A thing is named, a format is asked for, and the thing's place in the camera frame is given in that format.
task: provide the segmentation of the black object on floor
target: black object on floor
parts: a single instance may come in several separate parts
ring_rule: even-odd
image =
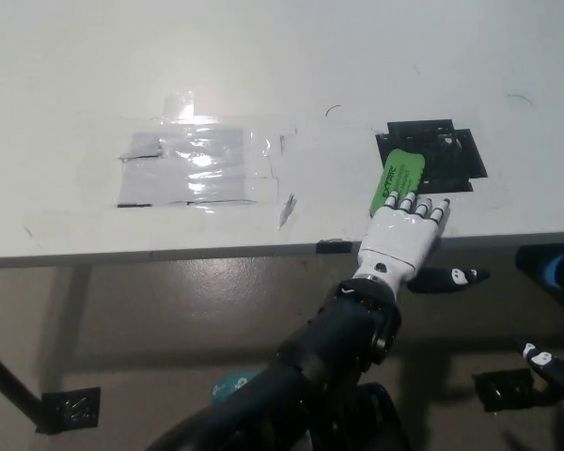
[[[389,122],[376,142],[383,163],[395,148],[424,156],[420,194],[471,192],[470,179],[487,177],[472,133],[455,130],[451,119]]]
[[[485,412],[528,409],[535,406],[530,369],[511,369],[473,376]]]
[[[100,387],[70,392],[44,393],[41,403],[47,412],[54,412],[59,432],[96,428],[101,409]]]

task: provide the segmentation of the scratch mark on table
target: scratch mark on table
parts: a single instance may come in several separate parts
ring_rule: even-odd
[[[328,113],[330,113],[332,110],[334,110],[335,108],[340,107],[341,105],[334,105],[331,106],[330,108],[328,108],[328,111],[326,111],[326,114],[324,115],[325,117],[328,117]]]
[[[527,96],[523,96],[522,94],[506,94],[506,97],[522,99],[523,101],[526,101],[530,106],[535,106],[532,100],[530,100]]]

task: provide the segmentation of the transparent tape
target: transparent tape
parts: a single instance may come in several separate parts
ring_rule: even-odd
[[[130,133],[118,203],[277,202],[288,132],[270,117],[196,116],[192,92],[169,96],[162,117]]]

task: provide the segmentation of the white robotic hand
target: white robotic hand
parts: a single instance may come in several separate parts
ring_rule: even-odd
[[[399,193],[392,192],[374,214],[357,255],[359,269],[353,278],[367,278],[388,285],[397,299],[400,286],[414,279],[431,251],[439,223],[448,214],[449,200],[435,209],[430,199],[409,193],[395,209]]]

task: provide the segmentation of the black tape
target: black tape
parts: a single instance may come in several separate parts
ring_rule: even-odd
[[[316,254],[350,254],[352,249],[351,241],[321,240],[316,243]]]

